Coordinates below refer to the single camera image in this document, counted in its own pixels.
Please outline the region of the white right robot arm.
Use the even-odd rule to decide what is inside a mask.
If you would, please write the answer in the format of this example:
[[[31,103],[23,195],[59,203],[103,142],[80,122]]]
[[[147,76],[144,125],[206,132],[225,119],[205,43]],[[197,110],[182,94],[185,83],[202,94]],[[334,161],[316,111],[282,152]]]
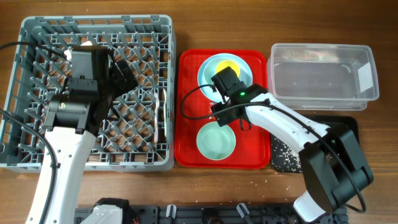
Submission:
[[[279,102],[258,84],[246,86],[231,67],[211,78],[221,102],[211,110],[220,126],[234,120],[247,121],[279,138],[299,157],[306,191],[294,202],[305,222],[318,220],[357,197],[366,210],[361,191],[373,180],[373,173],[349,127],[330,127],[312,121]]]

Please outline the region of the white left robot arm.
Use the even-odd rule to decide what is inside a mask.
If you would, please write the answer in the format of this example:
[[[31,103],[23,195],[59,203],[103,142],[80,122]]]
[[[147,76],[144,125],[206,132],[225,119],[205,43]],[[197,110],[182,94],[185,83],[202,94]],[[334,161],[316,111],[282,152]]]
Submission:
[[[138,86],[113,50],[80,45],[71,50],[72,75],[47,105],[40,140],[45,156],[27,223],[73,223],[85,164],[104,120],[119,121],[113,101]]]

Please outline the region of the white plastic fork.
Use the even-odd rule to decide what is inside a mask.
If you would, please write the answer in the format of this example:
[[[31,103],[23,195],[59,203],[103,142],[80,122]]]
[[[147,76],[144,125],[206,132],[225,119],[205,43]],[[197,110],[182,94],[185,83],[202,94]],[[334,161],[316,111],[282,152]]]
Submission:
[[[158,124],[158,118],[159,118],[159,107],[160,107],[160,99],[159,99],[159,92],[156,91],[154,93],[155,96],[155,110],[154,110],[154,142],[158,143],[159,141],[159,124]]]

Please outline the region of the mint green food bowl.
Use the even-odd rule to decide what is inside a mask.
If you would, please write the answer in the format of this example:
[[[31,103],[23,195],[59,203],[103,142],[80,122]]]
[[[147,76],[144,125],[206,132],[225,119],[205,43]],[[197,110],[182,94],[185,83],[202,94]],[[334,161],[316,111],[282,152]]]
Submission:
[[[214,121],[201,127],[196,142],[201,155],[212,161],[221,161],[234,152],[236,136],[228,125],[221,127]]]

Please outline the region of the rice and food scraps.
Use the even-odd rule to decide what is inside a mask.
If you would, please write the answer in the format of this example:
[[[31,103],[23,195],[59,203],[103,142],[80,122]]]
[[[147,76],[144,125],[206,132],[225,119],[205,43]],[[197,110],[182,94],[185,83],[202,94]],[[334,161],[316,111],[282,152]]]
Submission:
[[[271,135],[271,167],[277,172],[302,173],[299,155]]]

